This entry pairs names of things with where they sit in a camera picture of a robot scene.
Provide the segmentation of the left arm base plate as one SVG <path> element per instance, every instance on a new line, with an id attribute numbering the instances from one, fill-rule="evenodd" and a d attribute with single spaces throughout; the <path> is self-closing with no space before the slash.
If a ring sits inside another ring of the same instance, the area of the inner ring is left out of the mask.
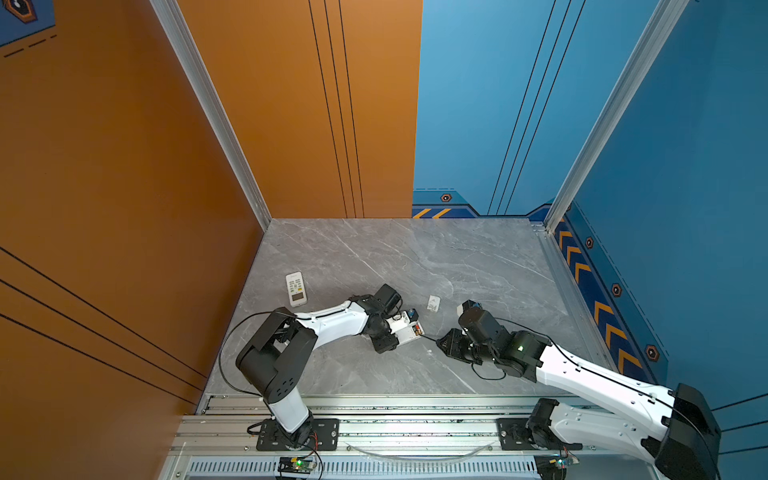
<path id="1" fill-rule="evenodd" d="M 339 440 L 337 418 L 309 418 L 295 432 L 287 432 L 276 420 L 265 420 L 258 434 L 256 449 L 274 452 L 314 449 L 335 451 Z"/>

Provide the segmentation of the white battery cover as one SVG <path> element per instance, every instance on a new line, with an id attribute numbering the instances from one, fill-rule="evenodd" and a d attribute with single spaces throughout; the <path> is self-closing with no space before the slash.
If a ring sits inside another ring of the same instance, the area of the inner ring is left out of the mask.
<path id="1" fill-rule="evenodd" d="M 435 295 L 430 295 L 427 302 L 427 310 L 430 312 L 438 312 L 440 308 L 441 298 Z"/>

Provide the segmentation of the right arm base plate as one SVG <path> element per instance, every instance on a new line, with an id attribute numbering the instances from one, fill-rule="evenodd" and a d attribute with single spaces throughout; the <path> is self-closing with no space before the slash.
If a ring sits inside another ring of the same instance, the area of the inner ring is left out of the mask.
<path id="1" fill-rule="evenodd" d="M 579 451 L 581 443 L 566 443 L 559 439 L 548 426 L 528 426 L 522 418 L 499 418 L 496 420 L 497 435 L 504 451 L 552 450 Z"/>

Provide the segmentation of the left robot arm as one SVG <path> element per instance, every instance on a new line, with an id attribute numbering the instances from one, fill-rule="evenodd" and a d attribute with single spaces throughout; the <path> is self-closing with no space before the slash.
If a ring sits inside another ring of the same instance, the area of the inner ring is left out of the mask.
<path id="1" fill-rule="evenodd" d="M 292 447 L 314 437 L 313 415 L 298 390 L 313 352 L 337 340 L 363 335 L 383 354 L 418 337 L 419 314 L 402 308 L 401 295 L 384 284 L 328 309 L 269 313 L 239 352 L 235 366 L 266 404 L 277 430 Z"/>

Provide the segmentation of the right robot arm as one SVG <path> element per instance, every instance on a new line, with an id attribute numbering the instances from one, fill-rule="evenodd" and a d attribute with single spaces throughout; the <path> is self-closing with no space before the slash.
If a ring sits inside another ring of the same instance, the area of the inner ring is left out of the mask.
<path id="1" fill-rule="evenodd" d="M 462 306 L 458 327 L 436 342 L 449 358 L 486 362 L 504 376 L 568 392 L 598 406 L 580 413 L 540 399 L 527 420 L 532 443 L 548 450 L 594 445 L 632 456 L 666 479 L 718 479 L 722 431 L 703 393 L 681 383 L 671 389 L 600 367 L 522 324 L 506 329 L 479 304 Z"/>

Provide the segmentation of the white TCL remote control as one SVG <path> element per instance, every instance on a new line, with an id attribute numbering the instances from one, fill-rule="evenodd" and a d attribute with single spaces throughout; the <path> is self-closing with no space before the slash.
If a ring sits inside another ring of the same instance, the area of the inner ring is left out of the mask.
<path id="1" fill-rule="evenodd" d="M 417 340 L 424 334 L 418 321 L 410 322 L 408 324 L 398 322 L 392 326 L 392 333 L 397 338 L 399 345 L 405 345 L 411 341 Z"/>

